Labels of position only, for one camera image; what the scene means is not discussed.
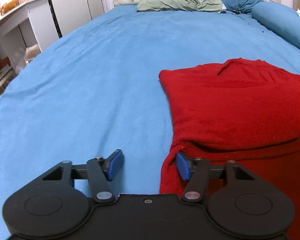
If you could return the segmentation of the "white wardrobe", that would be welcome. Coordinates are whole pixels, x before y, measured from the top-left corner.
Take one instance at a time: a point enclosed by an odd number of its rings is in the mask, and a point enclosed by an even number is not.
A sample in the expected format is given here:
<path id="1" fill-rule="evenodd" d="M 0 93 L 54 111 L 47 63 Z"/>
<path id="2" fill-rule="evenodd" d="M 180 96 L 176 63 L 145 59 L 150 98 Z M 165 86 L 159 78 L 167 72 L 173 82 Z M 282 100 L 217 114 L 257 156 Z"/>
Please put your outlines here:
<path id="1" fill-rule="evenodd" d="M 107 11 L 103 0 L 52 0 L 52 3 L 63 36 Z"/>

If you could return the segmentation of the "black lamp pole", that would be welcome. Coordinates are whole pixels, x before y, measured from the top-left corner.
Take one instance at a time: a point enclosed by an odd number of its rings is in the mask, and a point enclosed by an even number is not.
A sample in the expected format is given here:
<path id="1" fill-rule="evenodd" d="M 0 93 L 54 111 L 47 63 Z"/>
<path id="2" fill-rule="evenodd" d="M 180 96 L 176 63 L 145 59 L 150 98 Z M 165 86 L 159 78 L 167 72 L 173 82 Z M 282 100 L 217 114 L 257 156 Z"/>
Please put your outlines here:
<path id="1" fill-rule="evenodd" d="M 54 7 L 53 7 L 52 0 L 48 0 L 48 3 L 49 3 L 52 19 L 53 19 L 53 22 L 55 24 L 55 28 L 56 28 L 58 37 L 61 38 L 63 35 L 62 35 L 61 29 L 59 27 L 58 21 L 57 21 L 57 17 L 56 17 L 56 14 L 55 14 L 55 10 L 54 10 Z"/>

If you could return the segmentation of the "green pillow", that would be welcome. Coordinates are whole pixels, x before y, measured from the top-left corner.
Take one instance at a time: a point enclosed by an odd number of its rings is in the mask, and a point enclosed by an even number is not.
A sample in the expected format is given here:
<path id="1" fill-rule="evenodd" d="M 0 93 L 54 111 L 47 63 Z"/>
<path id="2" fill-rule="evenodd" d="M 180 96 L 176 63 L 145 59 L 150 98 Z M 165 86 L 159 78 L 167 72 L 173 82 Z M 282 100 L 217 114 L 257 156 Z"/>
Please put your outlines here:
<path id="1" fill-rule="evenodd" d="M 221 13 L 226 6 L 221 0 L 140 0 L 138 12 L 144 11 L 201 11 Z"/>

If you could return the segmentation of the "white desk shelf unit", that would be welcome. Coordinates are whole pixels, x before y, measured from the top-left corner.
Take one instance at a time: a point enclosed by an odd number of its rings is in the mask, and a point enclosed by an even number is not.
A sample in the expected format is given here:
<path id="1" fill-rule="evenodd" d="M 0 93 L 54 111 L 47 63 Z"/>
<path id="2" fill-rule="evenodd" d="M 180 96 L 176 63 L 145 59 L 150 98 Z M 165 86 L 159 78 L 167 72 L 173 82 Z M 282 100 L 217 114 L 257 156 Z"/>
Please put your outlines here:
<path id="1" fill-rule="evenodd" d="M 0 94 L 7 83 L 59 39 L 48 0 L 23 3 L 0 18 Z"/>

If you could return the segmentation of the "red knit sweater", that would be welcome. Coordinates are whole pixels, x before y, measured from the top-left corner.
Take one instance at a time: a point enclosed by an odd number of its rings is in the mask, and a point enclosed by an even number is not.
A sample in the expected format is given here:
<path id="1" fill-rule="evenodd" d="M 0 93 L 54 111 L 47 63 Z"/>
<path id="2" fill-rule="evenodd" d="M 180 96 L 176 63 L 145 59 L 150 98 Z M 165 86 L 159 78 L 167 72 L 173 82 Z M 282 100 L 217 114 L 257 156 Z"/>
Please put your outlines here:
<path id="1" fill-rule="evenodd" d="M 160 192 L 185 190 L 178 152 L 214 164 L 237 161 L 292 200 L 295 218 L 287 235 L 300 239 L 300 75 L 239 58 L 162 70 L 159 80 L 173 124 Z"/>

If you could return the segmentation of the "blue bed sheet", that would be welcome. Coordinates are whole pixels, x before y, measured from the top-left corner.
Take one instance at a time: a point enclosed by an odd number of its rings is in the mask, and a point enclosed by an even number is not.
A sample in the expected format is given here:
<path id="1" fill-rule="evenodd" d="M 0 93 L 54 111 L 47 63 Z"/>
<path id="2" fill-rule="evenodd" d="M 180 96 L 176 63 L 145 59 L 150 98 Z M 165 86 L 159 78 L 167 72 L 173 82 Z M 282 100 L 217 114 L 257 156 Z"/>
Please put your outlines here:
<path id="1" fill-rule="evenodd" d="M 158 75 L 228 59 L 263 60 L 300 75 L 300 50 L 250 15 L 138 12 L 121 5 L 56 41 L 0 96 L 2 206 L 64 160 L 121 149 L 116 192 L 156 194 L 172 124 Z"/>

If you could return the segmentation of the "blue rolled duvet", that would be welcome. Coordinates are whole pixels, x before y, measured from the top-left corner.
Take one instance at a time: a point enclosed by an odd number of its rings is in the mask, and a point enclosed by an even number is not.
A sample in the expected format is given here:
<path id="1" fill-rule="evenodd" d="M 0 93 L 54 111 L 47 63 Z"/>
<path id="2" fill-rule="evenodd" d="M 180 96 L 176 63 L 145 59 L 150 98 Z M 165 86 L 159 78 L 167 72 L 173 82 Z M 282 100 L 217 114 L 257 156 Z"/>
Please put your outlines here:
<path id="1" fill-rule="evenodd" d="M 300 17 L 292 8 L 277 2 L 260 2 L 253 6 L 251 16 L 300 49 Z"/>

